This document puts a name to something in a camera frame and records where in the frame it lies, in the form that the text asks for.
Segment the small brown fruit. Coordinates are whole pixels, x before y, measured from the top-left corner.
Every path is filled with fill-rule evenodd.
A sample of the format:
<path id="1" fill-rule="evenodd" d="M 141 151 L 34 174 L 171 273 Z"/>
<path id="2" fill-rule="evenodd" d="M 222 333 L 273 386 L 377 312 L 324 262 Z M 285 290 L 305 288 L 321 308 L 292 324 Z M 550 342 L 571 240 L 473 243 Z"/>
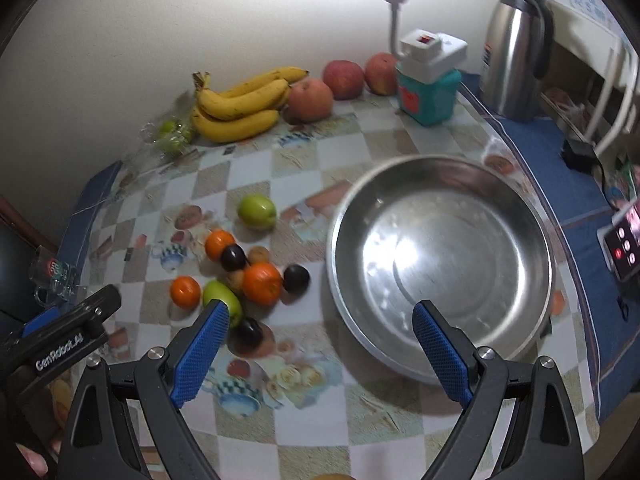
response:
<path id="1" fill-rule="evenodd" d="M 226 285 L 235 295 L 241 296 L 243 293 L 244 271 L 236 270 L 226 275 Z"/>
<path id="2" fill-rule="evenodd" d="M 251 266 L 257 263 L 268 263 L 270 261 L 270 252 L 264 246 L 253 246 L 247 253 L 247 261 Z"/>

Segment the red apple front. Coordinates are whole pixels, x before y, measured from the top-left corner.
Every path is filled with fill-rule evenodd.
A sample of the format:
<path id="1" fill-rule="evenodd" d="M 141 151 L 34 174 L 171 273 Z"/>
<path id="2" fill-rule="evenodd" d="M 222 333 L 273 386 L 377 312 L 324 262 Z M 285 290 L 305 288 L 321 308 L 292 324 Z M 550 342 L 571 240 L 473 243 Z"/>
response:
<path id="1" fill-rule="evenodd" d="M 310 124 L 332 114 L 333 93 L 320 79 L 299 81 L 291 88 L 286 118 L 291 124 Z"/>

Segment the red apple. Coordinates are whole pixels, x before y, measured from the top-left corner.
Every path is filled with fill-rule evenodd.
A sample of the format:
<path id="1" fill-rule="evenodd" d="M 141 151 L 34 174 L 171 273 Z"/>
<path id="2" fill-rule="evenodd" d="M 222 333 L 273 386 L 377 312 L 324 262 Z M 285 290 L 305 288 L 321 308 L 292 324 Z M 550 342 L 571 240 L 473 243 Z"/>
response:
<path id="1" fill-rule="evenodd" d="M 396 58 L 386 52 L 373 55 L 364 69 L 364 80 L 371 93 L 394 96 L 397 93 Z"/>
<path id="2" fill-rule="evenodd" d="M 333 93 L 320 79 L 299 81 L 291 88 L 286 118 L 291 124 L 310 124 L 332 114 Z"/>
<path id="3" fill-rule="evenodd" d="M 362 95 L 364 73 L 355 62 L 347 60 L 329 62 L 323 70 L 322 80 L 331 89 L 337 101 L 353 100 Z"/>

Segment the black power adapter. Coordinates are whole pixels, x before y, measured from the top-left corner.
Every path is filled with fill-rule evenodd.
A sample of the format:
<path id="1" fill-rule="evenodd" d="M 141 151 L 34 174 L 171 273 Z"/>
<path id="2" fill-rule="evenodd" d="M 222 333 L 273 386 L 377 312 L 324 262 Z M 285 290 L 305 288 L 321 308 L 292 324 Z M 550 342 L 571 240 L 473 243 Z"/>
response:
<path id="1" fill-rule="evenodd" d="M 564 140 L 561 158 L 567 168 L 582 174 L 591 174 L 594 167 L 600 166 L 592 145 L 577 139 Z"/>

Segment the dark plum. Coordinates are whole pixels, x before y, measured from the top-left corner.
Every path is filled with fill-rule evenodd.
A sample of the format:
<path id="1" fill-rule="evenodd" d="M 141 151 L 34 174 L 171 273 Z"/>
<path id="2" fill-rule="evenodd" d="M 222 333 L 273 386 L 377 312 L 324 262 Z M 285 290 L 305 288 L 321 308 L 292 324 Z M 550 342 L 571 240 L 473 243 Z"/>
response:
<path id="1" fill-rule="evenodd" d="M 283 271 L 283 288 L 291 295 L 301 295 L 306 292 L 310 283 L 310 274 L 299 264 L 290 264 Z"/>
<path id="2" fill-rule="evenodd" d="M 254 318 L 246 316 L 242 318 L 237 326 L 232 330 L 234 343 L 242 349 L 257 349 L 264 340 L 262 326 Z"/>
<path id="3" fill-rule="evenodd" d="M 219 257 L 222 268 L 228 272 L 243 270 L 247 265 L 244 249 L 238 244 L 228 245 Z"/>

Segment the teal plastic box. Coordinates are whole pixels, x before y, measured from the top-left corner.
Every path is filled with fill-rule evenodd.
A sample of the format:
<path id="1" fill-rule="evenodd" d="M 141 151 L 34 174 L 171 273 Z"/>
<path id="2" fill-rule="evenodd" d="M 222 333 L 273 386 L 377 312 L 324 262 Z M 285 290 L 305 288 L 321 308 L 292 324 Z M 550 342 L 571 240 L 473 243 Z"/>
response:
<path id="1" fill-rule="evenodd" d="M 397 72 L 399 108 L 424 127 L 446 122 L 454 114 L 462 75 L 458 70 L 442 75 L 431 84 L 424 84 Z"/>

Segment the stainless steel thermos jug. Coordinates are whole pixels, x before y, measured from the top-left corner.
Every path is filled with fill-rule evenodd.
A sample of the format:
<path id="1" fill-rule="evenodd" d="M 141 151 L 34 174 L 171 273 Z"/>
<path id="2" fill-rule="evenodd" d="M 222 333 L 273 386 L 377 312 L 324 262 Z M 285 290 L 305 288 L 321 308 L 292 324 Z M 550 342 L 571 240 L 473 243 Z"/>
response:
<path id="1" fill-rule="evenodd" d="M 548 73 L 554 18 L 548 0 L 499 0 L 488 25 L 480 100 L 514 122 L 530 122 Z"/>

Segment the large orange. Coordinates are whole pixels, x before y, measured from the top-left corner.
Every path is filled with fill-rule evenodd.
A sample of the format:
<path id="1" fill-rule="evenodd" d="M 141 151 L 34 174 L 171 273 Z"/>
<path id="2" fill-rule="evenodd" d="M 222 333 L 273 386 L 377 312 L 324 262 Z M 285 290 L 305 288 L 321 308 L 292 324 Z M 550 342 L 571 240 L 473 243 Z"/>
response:
<path id="1" fill-rule="evenodd" d="M 250 264 L 243 274 L 242 292 L 246 299 L 258 306 L 270 308 L 280 299 L 283 278 L 270 262 Z"/>

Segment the small brown fruit lower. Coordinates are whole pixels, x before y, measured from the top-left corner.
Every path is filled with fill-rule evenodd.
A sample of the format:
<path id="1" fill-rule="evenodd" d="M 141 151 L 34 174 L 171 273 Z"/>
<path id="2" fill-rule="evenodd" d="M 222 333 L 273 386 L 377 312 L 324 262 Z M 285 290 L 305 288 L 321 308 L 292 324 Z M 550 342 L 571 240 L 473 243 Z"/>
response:
<path id="1" fill-rule="evenodd" d="M 244 271 L 236 270 L 226 275 L 226 285 L 235 295 L 241 296 L 243 293 Z"/>

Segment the green mango-shaped fruit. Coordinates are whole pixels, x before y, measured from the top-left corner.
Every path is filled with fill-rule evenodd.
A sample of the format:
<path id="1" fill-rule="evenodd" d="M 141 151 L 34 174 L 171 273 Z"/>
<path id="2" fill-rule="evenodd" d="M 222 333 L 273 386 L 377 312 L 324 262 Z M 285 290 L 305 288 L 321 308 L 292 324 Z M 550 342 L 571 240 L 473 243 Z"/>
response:
<path id="1" fill-rule="evenodd" d="M 202 305 L 206 307 L 212 301 L 223 302 L 227 306 L 231 328 L 235 328 L 242 321 L 244 314 L 240 300 L 224 283 L 213 280 L 205 284 L 202 292 Z"/>

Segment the yellow banana bunch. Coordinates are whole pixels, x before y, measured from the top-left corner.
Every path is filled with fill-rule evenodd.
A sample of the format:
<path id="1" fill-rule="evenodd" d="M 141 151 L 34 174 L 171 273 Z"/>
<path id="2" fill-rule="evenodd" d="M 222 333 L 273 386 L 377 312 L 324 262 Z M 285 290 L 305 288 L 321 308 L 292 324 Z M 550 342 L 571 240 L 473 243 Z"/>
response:
<path id="1" fill-rule="evenodd" d="M 292 84 L 308 72 L 284 66 L 260 74 L 224 92 L 209 88 L 210 73 L 193 73 L 195 104 L 190 123 L 205 140 L 227 144 L 254 138 L 277 125 Z"/>

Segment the green fruit far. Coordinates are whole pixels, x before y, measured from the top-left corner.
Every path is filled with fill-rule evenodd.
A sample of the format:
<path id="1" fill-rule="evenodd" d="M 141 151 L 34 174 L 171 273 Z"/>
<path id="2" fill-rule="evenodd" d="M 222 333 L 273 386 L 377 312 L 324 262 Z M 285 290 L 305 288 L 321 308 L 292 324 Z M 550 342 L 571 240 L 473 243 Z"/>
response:
<path id="1" fill-rule="evenodd" d="M 247 229 L 268 231 L 276 224 L 278 212 L 267 196 L 248 194 L 240 201 L 236 214 Z"/>

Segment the small brown fruit upper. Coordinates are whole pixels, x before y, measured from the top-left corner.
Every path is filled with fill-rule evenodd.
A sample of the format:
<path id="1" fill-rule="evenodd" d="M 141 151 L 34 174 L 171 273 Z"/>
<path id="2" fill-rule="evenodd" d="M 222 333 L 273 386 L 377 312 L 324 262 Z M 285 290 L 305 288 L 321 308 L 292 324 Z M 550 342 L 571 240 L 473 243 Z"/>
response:
<path id="1" fill-rule="evenodd" d="M 247 253 L 247 261 L 251 266 L 257 263 L 268 263 L 270 261 L 270 252 L 264 246 L 253 246 Z"/>

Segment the orange lower left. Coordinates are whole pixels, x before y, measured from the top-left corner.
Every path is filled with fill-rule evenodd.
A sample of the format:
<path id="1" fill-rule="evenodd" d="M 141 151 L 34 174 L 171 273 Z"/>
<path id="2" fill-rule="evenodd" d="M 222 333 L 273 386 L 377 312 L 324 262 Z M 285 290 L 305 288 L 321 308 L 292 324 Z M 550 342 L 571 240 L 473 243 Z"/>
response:
<path id="1" fill-rule="evenodd" d="M 177 276 L 171 282 L 169 296 L 178 308 L 191 311 L 201 301 L 201 286 L 190 276 Z"/>

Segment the orange upper left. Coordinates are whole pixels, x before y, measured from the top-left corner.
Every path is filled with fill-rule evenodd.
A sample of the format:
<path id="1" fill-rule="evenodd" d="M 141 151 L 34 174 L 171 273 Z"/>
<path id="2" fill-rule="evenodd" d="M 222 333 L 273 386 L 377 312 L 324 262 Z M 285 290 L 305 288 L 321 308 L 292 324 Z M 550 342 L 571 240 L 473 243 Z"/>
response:
<path id="1" fill-rule="evenodd" d="M 235 238 L 230 232 L 222 229 L 213 230 L 204 243 L 206 256 L 209 260 L 218 261 L 224 250 L 234 244 Z"/>

